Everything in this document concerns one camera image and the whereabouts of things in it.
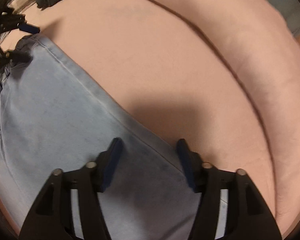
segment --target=black mount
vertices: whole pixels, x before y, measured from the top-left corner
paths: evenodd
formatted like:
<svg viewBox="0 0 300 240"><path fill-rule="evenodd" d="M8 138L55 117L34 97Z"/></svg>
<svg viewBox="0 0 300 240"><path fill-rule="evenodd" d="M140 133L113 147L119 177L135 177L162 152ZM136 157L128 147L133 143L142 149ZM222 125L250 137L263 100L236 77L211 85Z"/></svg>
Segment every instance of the black mount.
<svg viewBox="0 0 300 240"><path fill-rule="evenodd" d="M0 35L15 29L36 34L40 28L27 23L24 14L14 13L14 9L7 6L10 0L0 0ZM31 57L23 52L15 50L2 51L0 47L0 70L9 62L29 62Z"/></svg>
<svg viewBox="0 0 300 240"><path fill-rule="evenodd" d="M203 163L184 139L177 154L189 186L202 193L189 240L214 240L218 224L220 190L228 189L225 236L220 240L281 240L281 234L266 202L247 173L218 170ZM111 240L97 192L103 192L123 152L115 138L109 149L81 169L52 172L34 201L21 229L19 240L80 240L74 233L70 189L78 189L79 211L85 240Z"/></svg>

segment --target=metal pin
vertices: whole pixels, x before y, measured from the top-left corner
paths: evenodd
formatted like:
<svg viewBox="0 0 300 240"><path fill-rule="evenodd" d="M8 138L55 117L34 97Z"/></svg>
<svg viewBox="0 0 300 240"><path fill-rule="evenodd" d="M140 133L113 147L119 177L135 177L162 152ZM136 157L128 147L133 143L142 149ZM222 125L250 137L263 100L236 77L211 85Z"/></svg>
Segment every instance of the metal pin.
<svg viewBox="0 0 300 240"><path fill-rule="evenodd" d="M240 176L244 176L244 175L247 175L247 172L243 169L237 169L237 173L240 175Z"/></svg>
<svg viewBox="0 0 300 240"><path fill-rule="evenodd" d="M52 174L55 175L55 176L59 176L60 174L62 174L62 169L55 169Z"/></svg>
<svg viewBox="0 0 300 240"><path fill-rule="evenodd" d="M203 163L202 167L205 169L211 169L212 168L212 164L211 163Z"/></svg>
<svg viewBox="0 0 300 240"><path fill-rule="evenodd" d="M88 162L86 164L86 167L89 168L89 169L92 169L94 168L95 166L97 166L97 164L95 162Z"/></svg>

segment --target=light blue jeans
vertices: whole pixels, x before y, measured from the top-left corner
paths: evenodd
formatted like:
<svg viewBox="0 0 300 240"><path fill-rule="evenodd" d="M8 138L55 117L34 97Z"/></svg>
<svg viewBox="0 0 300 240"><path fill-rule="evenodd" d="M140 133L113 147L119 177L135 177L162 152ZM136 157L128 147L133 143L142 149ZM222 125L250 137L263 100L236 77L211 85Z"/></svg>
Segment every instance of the light blue jeans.
<svg viewBox="0 0 300 240"><path fill-rule="evenodd" d="M16 49L32 61L0 75L0 198L18 226L53 169L79 169L120 137L127 152L99 194L112 239L186 240L200 194L188 187L174 149L48 38L27 36ZM74 224L82 237L76 212Z"/></svg>

